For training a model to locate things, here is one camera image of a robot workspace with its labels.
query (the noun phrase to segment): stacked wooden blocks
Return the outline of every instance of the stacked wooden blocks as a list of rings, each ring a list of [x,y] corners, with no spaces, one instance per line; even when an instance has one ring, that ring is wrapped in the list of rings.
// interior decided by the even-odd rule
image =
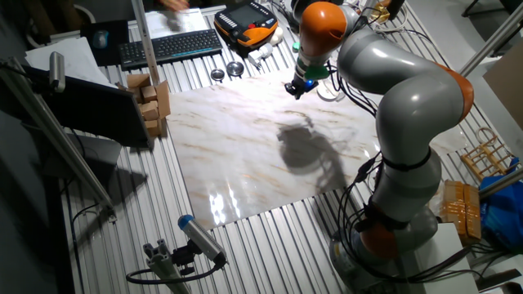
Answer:
[[[163,119],[171,114],[169,105],[169,88],[167,81],[157,87],[152,86],[150,76],[130,74],[127,76],[128,88],[123,88],[134,95],[145,121],[145,127],[151,136],[160,136],[163,129]]]

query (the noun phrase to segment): robotic arm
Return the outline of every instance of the robotic arm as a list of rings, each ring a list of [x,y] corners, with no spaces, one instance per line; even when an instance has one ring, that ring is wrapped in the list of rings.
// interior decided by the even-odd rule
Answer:
[[[341,76],[361,91],[384,95],[376,116],[384,164],[366,219],[357,231],[347,232],[365,263],[381,265],[421,247],[436,233],[436,218],[426,204],[437,191],[441,164],[429,143],[467,116],[474,94],[464,77],[398,48],[366,21],[347,6],[308,6],[301,19],[296,73],[285,87],[299,99],[315,80],[328,77],[324,63],[341,45]],[[331,259],[341,276],[348,275],[357,267],[347,266],[346,252],[333,250],[339,244],[331,243]]]

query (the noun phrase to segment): person's hand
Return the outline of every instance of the person's hand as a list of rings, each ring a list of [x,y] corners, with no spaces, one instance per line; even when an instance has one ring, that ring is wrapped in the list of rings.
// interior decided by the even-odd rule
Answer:
[[[189,8],[188,0],[160,0],[162,4],[170,11],[180,11]]]

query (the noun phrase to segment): white paper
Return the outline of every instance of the white paper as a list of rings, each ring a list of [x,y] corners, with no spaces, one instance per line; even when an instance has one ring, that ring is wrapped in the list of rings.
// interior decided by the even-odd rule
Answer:
[[[152,11],[145,13],[145,18],[151,38],[208,29],[199,8],[180,12]]]
[[[116,88],[98,69],[95,56],[92,54],[86,38],[66,39],[56,44],[27,51],[25,59],[35,69],[49,70],[49,56],[54,51],[64,56],[66,76]]]

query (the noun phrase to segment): cardboard box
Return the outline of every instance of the cardboard box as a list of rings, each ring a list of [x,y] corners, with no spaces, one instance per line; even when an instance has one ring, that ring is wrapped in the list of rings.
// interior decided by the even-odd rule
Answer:
[[[147,87],[150,86],[150,76],[148,73],[144,74],[129,74],[127,76],[127,87]]]
[[[142,97],[144,97],[144,102],[149,103],[156,100],[156,88],[153,86],[147,86],[141,88]]]
[[[167,81],[163,81],[157,87],[152,87],[150,76],[147,73],[144,74],[129,74],[127,76],[128,88],[120,86],[119,88],[124,91],[131,91],[135,95],[136,102],[139,104],[142,116],[145,119],[145,127],[151,136],[166,136],[166,127],[164,126],[165,117],[171,114],[171,105],[169,103],[169,86]],[[154,118],[154,111],[151,105],[148,105],[152,101],[157,105],[158,117]]]
[[[169,103],[169,85],[163,81],[156,87],[156,100],[158,101],[158,111],[160,118],[165,118],[171,114],[171,105]]]
[[[140,111],[146,121],[154,121],[159,118],[157,101],[151,101],[140,105]]]
[[[145,127],[151,137],[160,136],[162,134],[162,122],[160,119],[155,121],[145,121]]]
[[[467,216],[467,238],[462,243],[476,243],[481,241],[480,194],[477,187],[465,185],[463,200]]]
[[[483,78],[523,129],[523,100],[521,99],[523,70],[521,69],[523,69],[523,42],[519,42],[496,61]]]
[[[463,245],[481,240],[480,196],[478,189],[461,182],[445,181],[440,217],[456,225]]]
[[[131,92],[134,100],[136,100],[137,103],[143,103],[143,100],[141,99],[140,88],[127,88],[125,91]]]
[[[467,233],[463,183],[451,180],[445,181],[440,215],[444,222],[453,222],[456,225],[459,236]]]

